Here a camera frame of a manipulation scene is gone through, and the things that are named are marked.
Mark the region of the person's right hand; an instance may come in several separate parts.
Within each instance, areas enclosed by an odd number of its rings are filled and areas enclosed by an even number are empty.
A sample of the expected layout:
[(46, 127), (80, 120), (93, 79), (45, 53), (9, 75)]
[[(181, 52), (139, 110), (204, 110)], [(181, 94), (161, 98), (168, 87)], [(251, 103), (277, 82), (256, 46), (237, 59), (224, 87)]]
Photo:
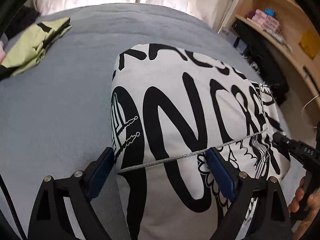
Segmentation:
[[(297, 212), (299, 209), (299, 203), (304, 197), (304, 190), (303, 186), (305, 184), (305, 177), (303, 177), (300, 181), (299, 188), (295, 192), (295, 196), (291, 203), (289, 204), (288, 210), (289, 213)], [(312, 193), (307, 200), (307, 207), (309, 208), (308, 215), (306, 219), (304, 219), (304, 222), (312, 222), (314, 218), (317, 216), (317, 213), (319, 212), (319, 189), (315, 190), (314, 193)]]

